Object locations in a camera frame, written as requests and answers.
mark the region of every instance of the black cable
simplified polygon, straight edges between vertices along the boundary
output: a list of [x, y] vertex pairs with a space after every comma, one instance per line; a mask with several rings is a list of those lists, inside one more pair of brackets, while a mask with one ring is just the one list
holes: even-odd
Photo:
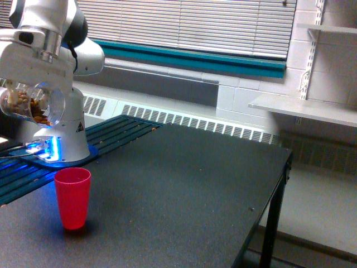
[[1, 151], [0, 155], [8, 154], [9, 152], [16, 151], [19, 149], [24, 149], [24, 148], [26, 148], [26, 145], [16, 146], [16, 147]]
[[75, 67], [74, 70], [73, 70], [73, 73], [75, 73], [75, 72], [77, 71], [77, 69], [78, 69], [78, 59], [77, 59], [78, 56], [77, 56], [76, 51], [74, 50], [74, 47], [73, 47], [71, 41], [68, 41], [68, 42], [67, 42], [67, 46], [68, 46], [69, 50], [70, 50], [71, 53], [72, 53], [72, 57], [74, 57], [74, 59], [75, 59], [75, 61], [76, 61], [76, 67]]
[[25, 155], [11, 155], [11, 156], [1, 156], [0, 159], [13, 159], [13, 158], [20, 158], [20, 157], [25, 157], [25, 156], [31, 156], [35, 155], [38, 152], [33, 152], [31, 154], [25, 154]]

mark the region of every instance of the window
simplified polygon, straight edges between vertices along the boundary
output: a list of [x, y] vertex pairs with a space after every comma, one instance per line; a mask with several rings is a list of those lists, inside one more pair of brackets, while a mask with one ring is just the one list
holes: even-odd
[[296, 0], [78, 0], [89, 37], [258, 58], [287, 57]]
[[9, 22], [9, 13], [12, 0], [0, 0], [0, 28], [12, 28]]
[[[0, 0], [0, 28], [11, 2]], [[107, 56], [283, 78], [297, 0], [77, 2]]]

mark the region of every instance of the teal window frame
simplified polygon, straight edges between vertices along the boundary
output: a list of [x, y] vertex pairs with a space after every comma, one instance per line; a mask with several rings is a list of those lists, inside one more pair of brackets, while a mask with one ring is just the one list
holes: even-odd
[[286, 62], [94, 39], [105, 55], [190, 69], [283, 78]]

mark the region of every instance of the red cup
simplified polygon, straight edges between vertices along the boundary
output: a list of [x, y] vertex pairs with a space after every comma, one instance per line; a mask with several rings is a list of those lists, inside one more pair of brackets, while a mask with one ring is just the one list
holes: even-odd
[[91, 174], [81, 167], [69, 167], [55, 175], [57, 203], [65, 229], [81, 228], [88, 213]]

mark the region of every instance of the white shelf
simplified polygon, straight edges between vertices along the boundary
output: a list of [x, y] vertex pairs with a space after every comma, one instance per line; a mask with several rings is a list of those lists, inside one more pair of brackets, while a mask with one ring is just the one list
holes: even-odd
[[357, 28], [314, 25], [314, 24], [305, 24], [305, 23], [298, 23], [297, 27], [307, 28], [309, 30], [316, 30], [316, 31], [322, 31], [322, 32], [336, 32], [336, 33], [341, 33], [341, 34], [355, 34], [355, 35], [357, 35]]
[[262, 94], [252, 101], [249, 107], [357, 127], [357, 109], [338, 104], [301, 100], [281, 95]]

